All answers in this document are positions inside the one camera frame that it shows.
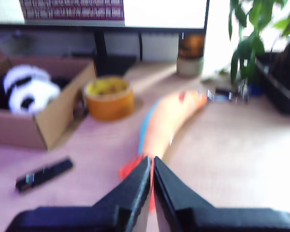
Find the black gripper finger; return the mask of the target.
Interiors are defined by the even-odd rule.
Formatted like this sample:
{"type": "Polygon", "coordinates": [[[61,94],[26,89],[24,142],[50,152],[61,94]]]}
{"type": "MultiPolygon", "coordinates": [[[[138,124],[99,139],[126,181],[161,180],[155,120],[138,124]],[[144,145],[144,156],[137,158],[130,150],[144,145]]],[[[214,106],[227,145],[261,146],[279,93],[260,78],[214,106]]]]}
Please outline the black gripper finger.
{"type": "Polygon", "coordinates": [[[145,157],[93,205],[94,232],[145,232],[151,196],[151,159],[145,157]]]}
{"type": "Polygon", "coordinates": [[[198,232],[193,210],[214,206],[189,188],[160,158],[154,158],[153,167],[159,231],[198,232]]]}

